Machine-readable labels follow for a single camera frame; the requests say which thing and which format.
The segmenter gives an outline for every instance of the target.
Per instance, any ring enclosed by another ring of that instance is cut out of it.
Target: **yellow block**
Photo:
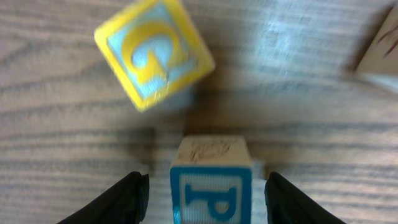
[[[96,29],[95,41],[140,111],[215,68],[177,0],[131,4]]]

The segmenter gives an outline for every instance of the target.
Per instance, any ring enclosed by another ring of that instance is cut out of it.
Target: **embossed design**
[[[384,54],[384,58],[387,57],[398,45],[398,20],[395,21],[392,28],[383,34],[377,44],[384,42],[385,44],[391,44],[390,49]]]
[[[235,214],[236,210],[236,187],[231,187],[227,192],[214,191],[194,191],[191,184],[185,185],[185,203],[189,205],[194,200],[207,201],[209,214],[220,221],[227,222]],[[221,207],[224,202],[224,211],[219,211],[217,208]]]
[[[236,140],[209,140],[209,141],[193,141],[192,151],[190,154],[181,153],[179,158],[196,164],[199,161],[209,159],[217,159],[224,156]]]

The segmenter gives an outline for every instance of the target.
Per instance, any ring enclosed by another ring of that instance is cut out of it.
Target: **block top face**
[[[189,136],[178,149],[173,166],[252,166],[246,142],[241,136]]]
[[[176,0],[131,4],[96,29],[95,41],[141,111],[215,67],[206,45]]]
[[[398,7],[383,23],[358,66],[357,73],[398,75]]]

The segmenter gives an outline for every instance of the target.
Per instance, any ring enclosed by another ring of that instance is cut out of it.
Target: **blue block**
[[[251,166],[243,166],[244,163],[233,161],[233,158],[239,159],[242,156],[239,152],[233,152],[234,150],[243,151],[243,155],[248,155],[246,145],[241,148],[230,146],[225,153],[226,142],[232,138],[224,142],[220,139],[226,138],[217,138],[216,144],[202,144],[207,145],[205,152],[189,149],[191,151],[186,157],[188,162],[181,162],[184,161],[184,154],[187,152],[180,147],[177,162],[170,170],[174,223],[250,223]]]

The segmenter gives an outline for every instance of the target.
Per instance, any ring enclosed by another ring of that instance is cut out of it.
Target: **toy block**
[[[184,138],[170,169],[174,223],[250,223],[251,166],[242,137]]]
[[[398,93],[398,6],[388,15],[358,66],[358,78]]]
[[[140,111],[201,79],[215,67],[177,0],[131,4],[96,29],[95,41]]]

